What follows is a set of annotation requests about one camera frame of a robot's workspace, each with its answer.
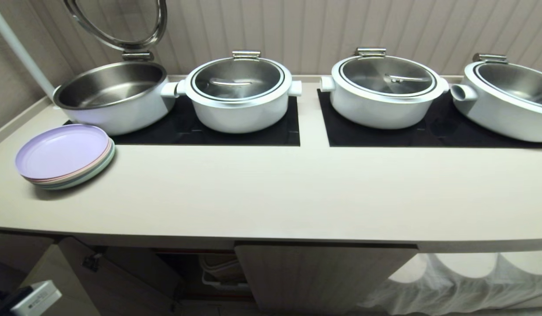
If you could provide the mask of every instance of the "stack of plates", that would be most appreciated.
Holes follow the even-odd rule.
[[[48,130],[18,152],[15,166],[45,190],[77,186],[99,174],[115,155],[115,143],[100,128],[72,124]]]

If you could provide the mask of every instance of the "glass lid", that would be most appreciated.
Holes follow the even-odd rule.
[[[78,0],[64,0],[64,5],[72,17],[97,40],[100,40],[115,50],[122,50],[124,60],[153,60],[151,52],[147,51],[151,46],[156,45],[164,35],[167,26],[167,5],[166,0],[156,0],[156,22],[155,27],[146,38],[142,40],[130,41],[115,38],[106,34],[91,22],[82,9]]]
[[[490,86],[523,101],[542,106],[542,73],[512,64],[487,62],[476,74]]]
[[[193,77],[193,89],[207,98],[223,101],[249,100],[276,90],[284,81],[284,73],[258,56],[234,54],[233,58],[207,65]]]
[[[387,96],[417,96],[436,86],[431,72],[392,56],[354,58],[345,62],[339,72],[353,86]]]

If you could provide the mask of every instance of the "lid rim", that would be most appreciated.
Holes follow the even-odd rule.
[[[419,62],[415,62],[413,60],[396,57],[396,56],[389,56],[389,57],[403,60],[405,62],[410,62],[414,65],[417,65],[423,68],[425,71],[431,74],[431,76],[433,76],[434,88],[431,89],[429,92],[425,92],[424,94],[414,95],[414,96],[387,96],[387,95],[379,94],[377,92],[370,92],[365,89],[357,88],[356,86],[353,86],[353,84],[345,80],[343,76],[341,76],[341,74],[339,73],[339,68],[341,68],[341,65],[343,65],[345,62],[348,62],[349,60],[353,60],[353,59],[362,58],[361,56],[351,56],[349,58],[340,60],[331,68],[331,76],[333,77],[333,80],[335,81],[335,83],[340,88],[343,88],[347,92],[350,92],[359,97],[366,98],[369,100],[375,100],[375,101],[386,102],[386,103],[391,103],[391,104],[416,104],[419,102],[428,102],[428,101],[434,100],[435,98],[438,98],[447,90],[446,87],[448,86],[448,84],[446,80],[441,78],[441,76],[439,76],[431,68],[428,68],[427,66],[423,64],[419,64]]]
[[[283,96],[289,90],[292,84],[292,74],[285,66],[283,66],[282,64],[279,64],[278,62],[274,60],[270,60],[267,58],[259,58],[260,61],[269,62],[273,64],[274,66],[276,66],[277,68],[279,68],[283,72],[283,75],[284,75],[282,84],[280,84],[275,90],[269,92],[268,94],[265,94],[263,96],[259,96],[257,98],[253,98],[250,100],[217,101],[210,98],[206,98],[202,96],[201,94],[197,93],[195,89],[193,88],[193,84],[192,84],[193,74],[203,69],[204,67],[209,66],[210,64],[213,64],[214,62],[227,60],[227,59],[230,59],[230,57],[209,61],[195,68],[185,78],[185,94],[187,95],[187,97],[189,97],[193,102],[197,102],[198,104],[201,104],[203,106],[209,106],[211,108],[222,108],[226,110],[234,110],[238,108],[251,108],[251,107],[259,106],[262,104],[267,104]]]
[[[520,100],[522,102],[526,102],[528,104],[532,104],[534,106],[538,106],[540,108],[542,108],[542,104],[541,103],[538,103],[538,102],[533,102],[531,100],[526,100],[525,98],[521,98],[519,96],[515,96],[515,94],[511,94],[510,92],[507,92],[507,90],[504,90],[502,88],[499,88],[499,86],[496,86],[495,84],[489,82],[486,78],[484,78],[480,73],[479,73],[479,68],[483,67],[483,66],[486,66],[488,63],[485,62],[485,61],[482,61],[480,64],[477,64],[474,66],[474,74],[477,78],[479,78],[481,81],[483,81],[485,84],[487,84],[488,86],[490,86],[491,88],[511,97],[511,98],[515,98],[516,100]],[[542,74],[542,72],[538,72],[537,70],[534,70],[534,69],[531,69],[531,68],[526,68],[526,67],[523,67],[523,66],[520,66],[520,65],[516,65],[516,64],[499,64],[501,66],[511,66],[513,68],[523,68],[525,70],[528,70],[529,72],[535,72],[537,74]]]
[[[358,56],[359,58],[357,58],[358,60],[361,60],[361,59],[376,59],[378,58],[377,56]],[[382,57],[382,58],[395,58],[395,56],[385,56],[385,57]],[[347,60],[345,61],[343,64],[341,64],[341,66],[339,67],[339,74],[341,75],[341,77],[347,81],[349,84],[351,84],[352,86],[354,86],[355,88],[357,89],[361,89],[361,90],[364,90],[366,92],[369,92],[369,93],[373,93],[373,94],[378,94],[380,96],[386,96],[386,97],[393,97],[393,98],[410,98],[410,97],[417,97],[417,96],[423,96],[424,94],[427,94],[429,92],[431,92],[432,90],[435,89],[435,87],[437,86],[437,83],[436,83],[436,80],[435,80],[435,76],[433,76],[433,74],[427,70],[426,68],[422,68],[422,70],[425,70],[427,72],[427,74],[429,74],[429,78],[431,79],[431,86],[429,86],[429,88],[425,89],[425,90],[422,90],[422,91],[419,91],[419,92],[414,92],[414,93],[386,93],[386,92],[379,92],[379,91],[375,91],[375,90],[371,90],[369,88],[365,88],[364,86],[361,86],[359,84],[357,84],[356,82],[353,82],[353,80],[350,80],[345,72],[343,71],[343,69],[345,68],[345,66],[347,65],[347,63],[353,61],[354,59],[351,59],[351,60]]]
[[[205,70],[206,68],[209,68],[210,66],[214,66],[215,64],[219,64],[220,62],[225,62],[225,61],[234,61],[234,62],[236,62],[236,61],[242,61],[242,60],[243,61],[251,61],[251,62],[254,61],[253,59],[250,59],[250,58],[229,57],[229,58],[222,58],[222,59],[219,59],[219,60],[214,60],[214,61],[208,62],[208,63],[198,67],[197,69],[195,69],[190,74],[190,76],[192,76],[191,81],[190,81],[191,88],[194,90],[194,92],[196,92],[197,94],[199,94],[200,96],[202,96],[202,97],[204,97],[204,98],[206,98],[208,100],[213,100],[213,101],[217,101],[217,102],[226,102],[226,103],[229,103],[229,104],[241,104],[243,102],[247,102],[247,101],[250,101],[250,100],[255,100],[257,98],[261,98],[261,97],[264,97],[264,96],[266,96],[268,94],[271,94],[272,92],[276,91],[279,87],[281,87],[284,84],[285,78],[286,78],[285,72],[279,66],[277,66],[277,64],[275,64],[274,62],[270,62],[269,60],[266,60],[265,58],[259,58],[257,60],[257,62],[267,62],[267,63],[271,64],[274,68],[277,69],[277,71],[280,74],[280,78],[277,81],[277,83],[272,88],[270,88],[269,90],[266,90],[265,92],[255,94],[254,96],[245,97],[245,98],[218,98],[218,97],[211,96],[210,94],[207,94],[207,93],[203,92],[196,85],[195,81],[196,81],[197,76],[203,70]]]
[[[515,106],[518,106],[520,108],[524,108],[525,110],[532,111],[532,112],[537,112],[539,114],[542,114],[542,106],[532,104],[532,103],[527,102],[527,101],[525,101],[523,99],[515,98],[515,97],[513,97],[513,96],[511,96],[511,95],[509,95],[509,94],[507,94],[505,92],[502,92],[499,89],[493,88],[492,86],[487,84],[484,80],[479,78],[475,74],[474,68],[476,68],[476,66],[481,65],[481,64],[485,64],[485,62],[483,62],[483,61],[473,62],[471,64],[468,64],[464,68],[465,79],[469,80],[469,82],[471,84],[473,84],[474,87],[483,90],[484,92],[490,94],[491,96],[493,96],[495,98],[498,98],[498,99],[502,100],[503,102],[508,102],[508,103],[513,104]],[[520,68],[526,68],[527,70],[531,70],[533,72],[538,72],[539,74],[542,74],[542,72],[539,72],[538,70],[528,68],[528,67],[525,67],[525,66],[521,66],[521,65],[517,65],[517,64],[511,64],[511,63],[509,63],[508,65],[516,66],[516,67],[520,67]]]

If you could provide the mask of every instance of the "countertop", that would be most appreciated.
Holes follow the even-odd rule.
[[[0,229],[542,249],[542,150],[332,148],[318,87],[298,98],[300,147],[118,145],[102,174],[62,192],[14,167],[66,121],[46,106],[0,144]]]

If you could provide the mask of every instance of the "purple plate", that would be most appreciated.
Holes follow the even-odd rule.
[[[109,142],[109,136],[95,126],[72,124],[53,128],[27,142],[15,157],[15,166],[26,178],[64,176],[99,158]]]

